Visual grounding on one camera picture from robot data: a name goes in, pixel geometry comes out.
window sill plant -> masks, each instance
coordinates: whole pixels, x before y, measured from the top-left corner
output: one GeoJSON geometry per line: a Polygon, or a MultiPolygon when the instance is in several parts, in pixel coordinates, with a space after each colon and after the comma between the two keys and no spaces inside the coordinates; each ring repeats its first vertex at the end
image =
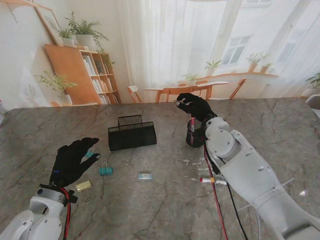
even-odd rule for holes
{"type": "Polygon", "coordinates": [[[252,73],[258,66],[258,63],[266,59],[269,55],[270,54],[264,54],[263,52],[250,54],[250,56],[246,58],[250,64],[248,73],[252,73]]]}
{"type": "Polygon", "coordinates": [[[72,106],[72,100],[68,94],[65,94],[65,90],[66,88],[75,87],[77,84],[69,82],[65,75],[61,76],[57,74],[51,76],[48,71],[44,71],[44,73],[46,76],[36,75],[36,77],[40,78],[39,82],[46,84],[47,87],[51,87],[52,90],[61,94],[61,96],[57,97],[57,100],[62,106],[72,106]]]}
{"type": "Polygon", "coordinates": [[[272,63],[271,63],[271,62],[269,62],[269,63],[268,63],[267,65],[265,65],[265,66],[262,66],[260,73],[265,74],[265,73],[269,70],[269,68],[270,68],[271,66],[272,66],[272,63]]]}
{"type": "Polygon", "coordinates": [[[185,76],[185,80],[187,81],[187,85],[188,86],[194,86],[196,85],[196,81],[197,81],[197,75],[194,74],[192,75],[191,73],[188,73],[185,76]]]}
{"type": "Polygon", "coordinates": [[[76,48],[76,45],[72,39],[72,36],[73,36],[73,34],[70,31],[70,29],[68,29],[68,28],[59,32],[59,37],[61,37],[61,40],[63,42],[63,46],[76,48]]]}
{"type": "Polygon", "coordinates": [[[305,81],[310,81],[310,83],[312,84],[312,88],[307,88],[306,90],[304,90],[301,94],[302,98],[307,99],[312,95],[318,94],[320,92],[320,89],[318,88],[320,86],[320,73],[317,73],[315,76],[310,77],[305,81]]]}
{"type": "Polygon", "coordinates": [[[215,62],[214,60],[212,62],[206,61],[207,66],[204,67],[204,69],[207,69],[207,75],[212,76],[215,73],[215,70],[220,67],[221,60],[215,62]]]}
{"type": "Polygon", "coordinates": [[[96,44],[98,47],[102,47],[99,41],[100,39],[109,41],[109,39],[102,33],[92,29],[94,26],[101,26],[100,22],[87,22],[82,19],[81,23],[77,23],[74,11],[71,13],[71,18],[66,17],[65,19],[69,21],[68,25],[70,27],[70,31],[75,35],[75,39],[78,44],[87,46],[90,51],[96,52],[96,44]]]}

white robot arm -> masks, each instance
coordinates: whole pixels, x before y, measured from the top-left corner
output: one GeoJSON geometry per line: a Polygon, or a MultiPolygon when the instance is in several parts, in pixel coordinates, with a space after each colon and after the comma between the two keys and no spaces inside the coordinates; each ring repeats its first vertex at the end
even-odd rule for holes
{"type": "Polygon", "coordinates": [[[39,188],[30,200],[29,209],[12,219],[0,240],[57,240],[62,229],[60,213],[65,199],[61,192],[39,188]]]}
{"type": "Polygon", "coordinates": [[[229,185],[252,207],[278,240],[320,240],[320,219],[305,212],[246,138],[221,117],[206,122],[208,154],[229,185]]]}

black glove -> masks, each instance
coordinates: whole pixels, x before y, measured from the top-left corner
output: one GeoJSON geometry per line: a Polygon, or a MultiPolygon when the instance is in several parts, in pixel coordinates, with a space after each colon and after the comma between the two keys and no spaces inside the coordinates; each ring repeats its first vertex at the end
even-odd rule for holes
{"type": "Polygon", "coordinates": [[[211,110],[211,107],[206,100],[191,93],[181,93],[176,100],[176,106],[178,108],[185,111],[187,114],[191,114],[191,117],[196,118],[200,122],[217,116],[211,110]]]}
{"type": "Polygon", "coordinates": [[[52,168],[50,183],[66,187],[77,181],[100,158],[101,155],[95,153],[81,163],[88,150],[98,141],[99,138],[85,137],[82,140],[74,141],[70,146],[60,147],[52,168]]]}

binder clip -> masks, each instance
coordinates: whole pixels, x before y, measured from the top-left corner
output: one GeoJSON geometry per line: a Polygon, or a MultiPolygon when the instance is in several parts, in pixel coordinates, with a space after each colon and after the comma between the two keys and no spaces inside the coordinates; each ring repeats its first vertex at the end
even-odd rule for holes
{"type": "Polygon", "coordinates": [[[109,167],[109,164],[107,161],[102,163],[102,167],[99,168],[99,174],[100,175],[112,175],[113,168],[109,167]]]}
{"type": "Polygon", "coordinates": [[[93,154],[95,154],[95,150],[96,150],[95,147],[90,148],[90,149],[87,151],[87,153],[85,154],[85,156],[86,156],[87,158],[90,158],[93,154]]]}
{"type": "Polygon", "coordinates": [[[87,204],[90,200],[90,198],[89,198],[89,188],[91,188],[90,181],[85,181],[83,183],[80,183],[80,184],[76,185],[75,188],[78,193],[83,192],[84,197],[86,197],[86,195],[85,195],[85,190],[86,190],[87,198],[84,200],[84,203],[87,204]]]}

gray marble countertop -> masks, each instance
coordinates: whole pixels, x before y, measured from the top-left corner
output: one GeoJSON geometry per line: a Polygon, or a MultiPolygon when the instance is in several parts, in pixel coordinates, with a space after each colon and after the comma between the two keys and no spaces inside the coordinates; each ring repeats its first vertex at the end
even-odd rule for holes
{"type": "MultiPolygon", "coordinates": [[[[241,132],[266,159],[292,198],[320,217],[320,121],[298,98],[210,101],[213,111],[241,132]],[[307,190],[306,196],[300,193],[307,190]]],[[[122,104],[10,111],[0,125],[0,232],[26,210],[39,184],[47,184],[57,150],[84,137],[99,138],[102,155],[75,184],[89,180],[90,202],[77,193],[69,240],[223,239],[216,203],[207,177],[203,149],[186,142],[190,117],[174,103],[122,104]],[[117,117],[142,114],[153,121],[157,145],[110,152],[108,128],[117,117]],[[108,160],[114,173],[100,176],[108,160]],[[139,180],[148,171],[152,180],[139,180]]],[[[230,240],[244,239],[226,186],[217,194],[230,240]]],[[[237,208],[247,203],[233,193],[237,208]]],[[[64,224],[66,210],[61,214],[64,224]]],[[[239,212],[250,240],[257,239],[255,210],[239,212]]],[[[262,223],[262,240],[271,240],[262,223]]]]}

